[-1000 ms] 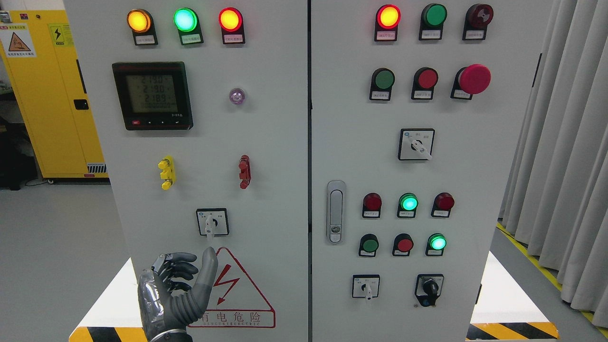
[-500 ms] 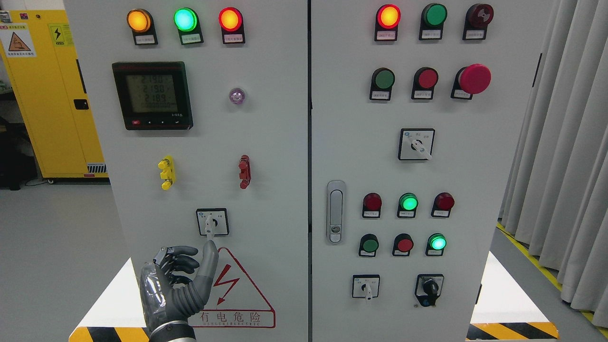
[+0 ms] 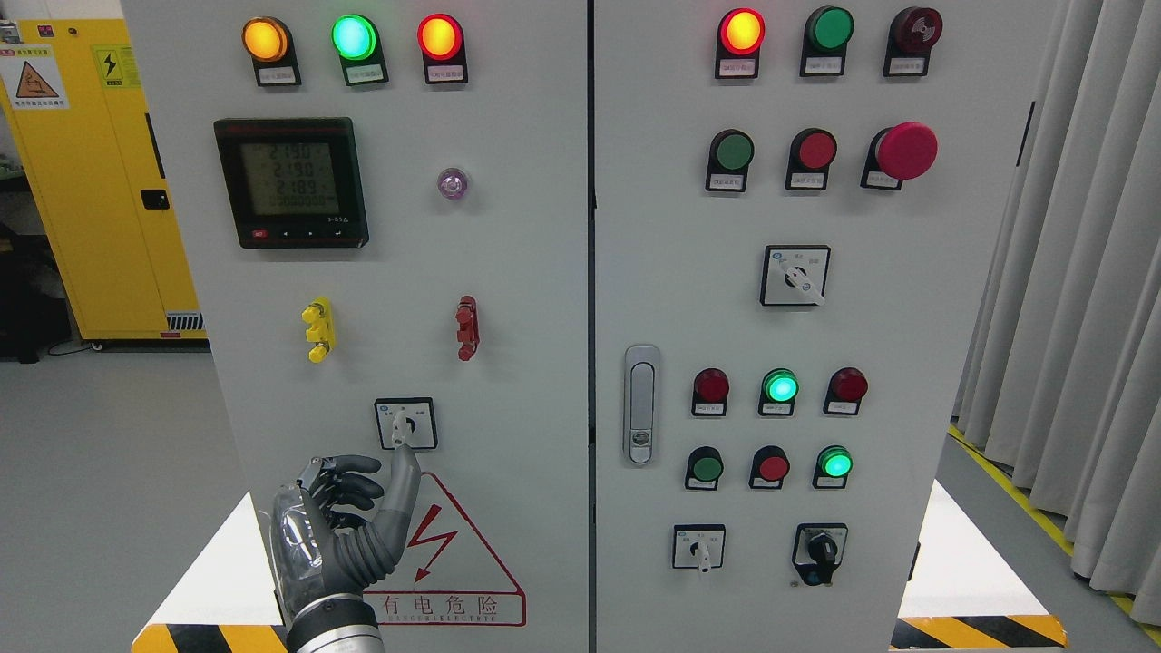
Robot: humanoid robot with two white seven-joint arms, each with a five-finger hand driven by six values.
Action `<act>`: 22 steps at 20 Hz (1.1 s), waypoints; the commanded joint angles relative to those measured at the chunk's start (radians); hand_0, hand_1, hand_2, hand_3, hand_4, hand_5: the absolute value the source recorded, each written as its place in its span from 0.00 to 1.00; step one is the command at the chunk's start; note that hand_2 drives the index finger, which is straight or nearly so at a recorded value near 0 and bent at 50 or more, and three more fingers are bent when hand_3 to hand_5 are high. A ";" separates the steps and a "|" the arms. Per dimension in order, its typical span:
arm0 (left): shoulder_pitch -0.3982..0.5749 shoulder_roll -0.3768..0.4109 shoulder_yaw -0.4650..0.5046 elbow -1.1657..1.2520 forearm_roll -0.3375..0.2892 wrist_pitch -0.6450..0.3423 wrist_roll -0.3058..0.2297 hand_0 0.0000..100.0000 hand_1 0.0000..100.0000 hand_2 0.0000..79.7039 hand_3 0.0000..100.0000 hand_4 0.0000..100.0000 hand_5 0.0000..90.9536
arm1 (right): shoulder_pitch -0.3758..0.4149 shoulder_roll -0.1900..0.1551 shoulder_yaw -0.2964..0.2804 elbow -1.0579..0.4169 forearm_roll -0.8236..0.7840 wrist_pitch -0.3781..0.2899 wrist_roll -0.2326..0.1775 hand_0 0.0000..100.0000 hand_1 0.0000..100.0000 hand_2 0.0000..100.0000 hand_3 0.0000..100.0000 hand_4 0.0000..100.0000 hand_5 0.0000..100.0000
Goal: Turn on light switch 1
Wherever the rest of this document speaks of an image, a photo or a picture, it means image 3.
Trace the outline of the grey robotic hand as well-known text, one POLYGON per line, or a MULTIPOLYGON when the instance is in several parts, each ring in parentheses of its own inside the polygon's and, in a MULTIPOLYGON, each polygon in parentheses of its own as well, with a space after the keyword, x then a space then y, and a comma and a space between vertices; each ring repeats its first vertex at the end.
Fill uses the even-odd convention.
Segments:
POLYGON ((315 455, 295 481, 279 488, 268 548, 290 627, 307 629, 308 613, 322 613, 329 600, 373 623, 362 595, 401 562, 421 480, 406 443, 391 458, 385 488, 369 478, 381 471, 380 460, 355 454, 315 455))

